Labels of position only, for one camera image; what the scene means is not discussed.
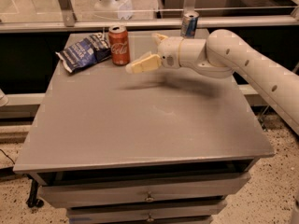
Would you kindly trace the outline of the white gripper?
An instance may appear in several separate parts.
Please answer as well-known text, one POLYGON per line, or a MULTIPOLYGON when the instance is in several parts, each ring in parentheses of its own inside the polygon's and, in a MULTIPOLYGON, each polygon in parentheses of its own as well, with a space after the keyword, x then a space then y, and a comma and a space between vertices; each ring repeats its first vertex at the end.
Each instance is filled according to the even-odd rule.
POLYGON ((137 60, 128 63, 125 66, 127 73, 138 74, 149 72, 158 69, 161 65, 172 69, 180 68, 179 46, 183 38, 181 36, 168 37, 159 33, 152 33, 151 37, 158 46, 158 54, 152 54, 149 51, 137 60))

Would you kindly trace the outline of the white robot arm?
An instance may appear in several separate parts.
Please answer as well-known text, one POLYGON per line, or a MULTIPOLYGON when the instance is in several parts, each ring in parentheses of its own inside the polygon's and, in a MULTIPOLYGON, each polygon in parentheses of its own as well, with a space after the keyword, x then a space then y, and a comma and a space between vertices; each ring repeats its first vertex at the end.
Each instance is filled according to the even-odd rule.
POLYGON ((205 77, 225 78, 238 73, 280 117, 299 133, 299 76, 253 49, 228 30, 216 30, 206 39, 188 39, 154 33, 155 54, 147 52, 126 65, 130 74, 160 67, 190 68, 205 77))

